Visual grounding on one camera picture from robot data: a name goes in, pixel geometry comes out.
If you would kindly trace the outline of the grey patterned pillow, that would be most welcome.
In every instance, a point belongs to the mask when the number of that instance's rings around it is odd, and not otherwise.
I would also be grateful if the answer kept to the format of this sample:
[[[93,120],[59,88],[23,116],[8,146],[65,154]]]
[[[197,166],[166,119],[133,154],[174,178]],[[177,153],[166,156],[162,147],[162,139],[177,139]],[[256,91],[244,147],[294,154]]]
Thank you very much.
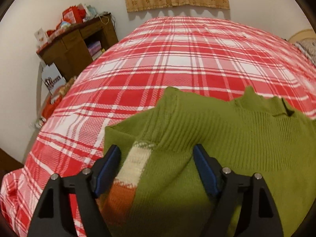
[[[294,45],[315,65],[316,64],[316,39],[306,38]]]

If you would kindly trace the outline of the stacked books in cabinet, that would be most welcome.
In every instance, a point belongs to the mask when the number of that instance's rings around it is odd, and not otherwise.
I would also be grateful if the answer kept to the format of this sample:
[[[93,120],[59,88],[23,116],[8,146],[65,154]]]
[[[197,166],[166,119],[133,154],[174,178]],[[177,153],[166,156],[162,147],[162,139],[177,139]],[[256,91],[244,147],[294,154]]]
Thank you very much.
[[[96,41],[88,46],[88,51],[92,57],[92,60],[96,60],[105,52],[105,49],[102,48],[100,41]]]

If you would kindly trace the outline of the floral cloth bundle on floor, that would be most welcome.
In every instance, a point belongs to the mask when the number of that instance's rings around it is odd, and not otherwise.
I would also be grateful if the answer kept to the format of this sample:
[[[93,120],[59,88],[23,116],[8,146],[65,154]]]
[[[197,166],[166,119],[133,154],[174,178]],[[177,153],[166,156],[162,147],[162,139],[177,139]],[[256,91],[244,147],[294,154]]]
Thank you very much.
[[[55,108],[60,104],[64,96],[68,93],[72,85],[74,84],[77,76],[73,76],[65,85],[58,87],[53,95],[48,95],[44,107],[40,110],[39,117],[34,123],[35,128],[41,129],[42,126],[53,114]]]

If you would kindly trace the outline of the red white plaid bedspread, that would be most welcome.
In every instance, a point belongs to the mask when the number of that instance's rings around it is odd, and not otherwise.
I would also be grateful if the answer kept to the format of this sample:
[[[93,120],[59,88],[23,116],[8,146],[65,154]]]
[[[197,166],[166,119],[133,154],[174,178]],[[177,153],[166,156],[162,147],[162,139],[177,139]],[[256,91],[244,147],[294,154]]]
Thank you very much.
[[[294,45],[228,20],[151,19],[78,76],[24,167],[4,176],[1,211],[15,233],[27,235],[52,174],[68,177],[93,165],[107,152],[105,128],[154,108],[169,87],[223,101],[252,87],[315,121],[315,65]]]

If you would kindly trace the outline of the dark brown wooden cabinet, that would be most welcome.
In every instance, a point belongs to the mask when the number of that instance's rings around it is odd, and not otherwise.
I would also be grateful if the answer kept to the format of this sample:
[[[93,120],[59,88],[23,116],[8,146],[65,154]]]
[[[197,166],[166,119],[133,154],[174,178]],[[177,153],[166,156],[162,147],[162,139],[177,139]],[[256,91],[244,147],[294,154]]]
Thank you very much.
[[[100,42],[105,50],[118,42],[110,12],[69,27],[36,53],[47,65],[55,64],[69,80],[93,62],[88,46],[94,42]]]

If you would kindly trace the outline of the white card on cabinet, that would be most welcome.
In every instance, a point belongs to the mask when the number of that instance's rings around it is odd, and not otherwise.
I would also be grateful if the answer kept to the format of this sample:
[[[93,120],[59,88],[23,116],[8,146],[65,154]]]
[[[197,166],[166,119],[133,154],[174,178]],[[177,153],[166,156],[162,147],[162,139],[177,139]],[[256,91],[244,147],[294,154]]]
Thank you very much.
[[[40,28],[38,29],[35,33],[34,33],[34,36],[37,40],[37,44],[39,47],[42,47],[43,45],[45,45],[48,41],[48,37],[47,37],[47,34],[46,32]]]

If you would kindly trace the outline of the cream wooden headboard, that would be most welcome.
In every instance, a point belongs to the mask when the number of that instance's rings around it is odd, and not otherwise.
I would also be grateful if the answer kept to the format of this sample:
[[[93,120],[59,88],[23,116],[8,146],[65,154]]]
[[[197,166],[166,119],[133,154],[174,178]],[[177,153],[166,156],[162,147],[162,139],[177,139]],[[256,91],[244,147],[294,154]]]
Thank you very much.
[[[315,31],[313,29],[304,29],[302,31],[299,31],[291,36],[288,39],[288,42],[294,44],[304,39],[315,39]]]

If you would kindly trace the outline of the green striped knit sweater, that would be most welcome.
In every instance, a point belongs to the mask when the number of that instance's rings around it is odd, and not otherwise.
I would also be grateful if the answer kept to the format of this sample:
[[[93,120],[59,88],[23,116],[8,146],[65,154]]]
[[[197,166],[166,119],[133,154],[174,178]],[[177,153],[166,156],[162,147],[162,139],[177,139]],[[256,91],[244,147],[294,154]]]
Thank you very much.
[[[169,87],[157,105],[105,128],[121,151],[100,198],[113,236],[291,236],[315,208],[315,121],[252,87],[231,101]]]

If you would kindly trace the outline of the white printed paper bag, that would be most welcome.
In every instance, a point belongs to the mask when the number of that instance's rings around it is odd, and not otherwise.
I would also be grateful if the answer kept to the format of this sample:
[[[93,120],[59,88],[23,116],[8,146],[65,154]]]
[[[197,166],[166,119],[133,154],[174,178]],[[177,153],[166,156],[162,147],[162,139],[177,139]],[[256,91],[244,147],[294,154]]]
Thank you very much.
[[[66,80],[54,63],[43,68],[41,78],[51,95],[54,95],[57,89],[66,84]]]

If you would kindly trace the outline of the red gift box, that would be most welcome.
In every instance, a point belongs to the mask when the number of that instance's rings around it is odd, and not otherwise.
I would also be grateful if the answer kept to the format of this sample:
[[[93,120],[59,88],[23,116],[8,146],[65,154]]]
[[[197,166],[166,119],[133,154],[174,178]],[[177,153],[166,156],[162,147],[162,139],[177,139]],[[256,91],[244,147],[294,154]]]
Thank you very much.
[[[70,24],[81,24],[86,17],[86,11],[78,6],[72,6],[63,11],[62,16],[63,20]]]

